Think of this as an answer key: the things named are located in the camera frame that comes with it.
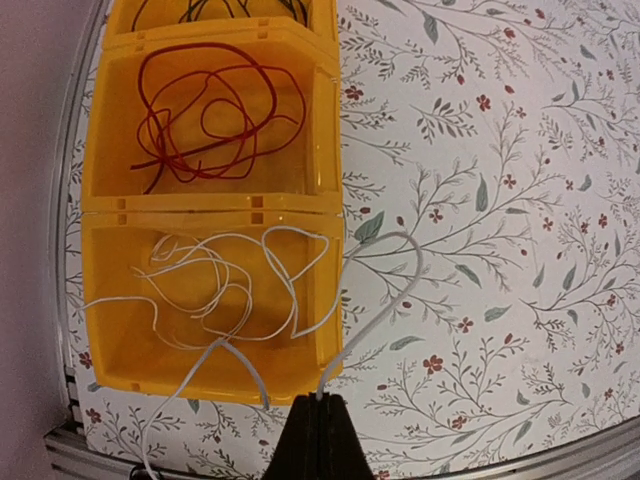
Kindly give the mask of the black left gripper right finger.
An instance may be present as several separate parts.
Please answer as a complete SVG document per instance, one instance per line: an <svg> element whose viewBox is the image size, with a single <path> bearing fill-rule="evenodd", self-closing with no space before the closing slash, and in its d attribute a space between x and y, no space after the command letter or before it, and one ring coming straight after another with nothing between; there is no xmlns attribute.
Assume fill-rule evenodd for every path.
<svg viewBox="0 0 640 480"><path fill-rule="evenodd" d="M317 478L372 480L369 467L344 399L324 394L318 409Z"/></svg>

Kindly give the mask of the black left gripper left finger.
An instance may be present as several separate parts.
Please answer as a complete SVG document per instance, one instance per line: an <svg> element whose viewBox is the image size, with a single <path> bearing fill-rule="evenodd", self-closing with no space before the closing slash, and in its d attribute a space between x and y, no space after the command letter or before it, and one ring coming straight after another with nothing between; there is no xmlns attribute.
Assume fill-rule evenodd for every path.
<svg viewBox="0 0 640 480"><path fill-rule="evenodd" d="M263 480L317 478L317 407L314 394L295 398Z"/></svg>

